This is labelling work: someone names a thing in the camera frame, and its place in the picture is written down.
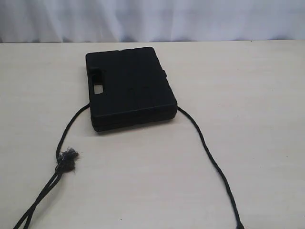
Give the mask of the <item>white backdrop curtain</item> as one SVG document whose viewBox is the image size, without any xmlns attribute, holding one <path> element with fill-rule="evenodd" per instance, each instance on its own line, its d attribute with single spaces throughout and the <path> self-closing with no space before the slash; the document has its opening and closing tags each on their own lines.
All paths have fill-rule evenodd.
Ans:
<svg viewBox="0 0 305 229">
<path fill-rule="evenodd" d="M 1 42 L 302 40 L 302 0 L 3 0 Z"/>
</svg>

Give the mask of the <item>black plastic carrying case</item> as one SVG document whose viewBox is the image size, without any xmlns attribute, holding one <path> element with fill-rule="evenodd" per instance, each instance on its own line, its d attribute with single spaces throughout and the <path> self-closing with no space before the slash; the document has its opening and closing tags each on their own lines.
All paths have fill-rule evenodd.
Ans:
<svg viewBox="0 0 305 229">
<path fill-rule="evenodd" d="M 96 132 L 171 120 L 178 105 L 153 47 L 85 56 Z"/>
</svg>

